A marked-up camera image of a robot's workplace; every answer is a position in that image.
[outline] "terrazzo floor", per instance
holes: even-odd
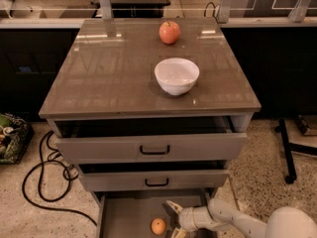
[[[40,162],[39,144],[50,130],[47,123],[32,123],[32,126],[35,136],[21,163],[0,166],[0,237],[95,237],[96,228],[87,218],[74,213],[39,209],[24,198],[22,182],[28,171]],[[274,131],[276,126],[276,120],[251,122],[247,131],[248,141],[240,156],[231,162],[230,176],[225,185],[218,189],[216,197],[225,199],[233,207],[264,222],[267,222],[274,210],[285,205],[305,211],[317,222],[317,159],[293,153],[297,180],[293,184],[285,183],[286,165],[280,135]],[[286,127],[290,142],[317,147],[317,138],[302,136],[292,120],[286,120]],[[44,158],[51,151],[44,145]],[[72,183],[64,199],[47,203],[40,200],[37,193],[39,174],[40,170],[36,170],[26,183],[26,194],[34,202],[83,211],[97,221],[99,207],[78,179]],[[57,197],[66,186],[62,168],[47,165],[43,194],[48,198]],[[244,236],[231,228],[229,231],[218,232],[218,237]]]

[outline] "black drawer handle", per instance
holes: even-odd
[[[143,146],[140,146],[140,152],[143,155],[167,155],[167,154],[169,154],[169,150],[170,150],[170,145],[167,145],[166,146],[166,151],[164,151],[164,152],[145,152],[143,150]]]
[[[168,178],[166,179],[165,183],[159,183],[159,184],[149,184],[148,180],[146,179],[146,186],[167,186],[168,183],[169,183],[169,179]]]

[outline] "apple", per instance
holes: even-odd
[[[174,44],[180,35],[180,29],[177,23],[165,21],[159,27],[159,37],[165,44]]]

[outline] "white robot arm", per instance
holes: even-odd
[[[276,210],[267,224],[242,213],[219,198],[213,198],[208,206],[181,207],[168,201],[178,214],[180,228],[175,228],[171,238],[184,238],[188,232],[200,228],[211,231],[235,226],[247,238],[317,238],[316,223],[303,211],[292,207]]]

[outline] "bowl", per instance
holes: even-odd
[[[199,76],[198,66],[189,59],[164,59],[155,68],[159,86],[171,95],[191,89]]]

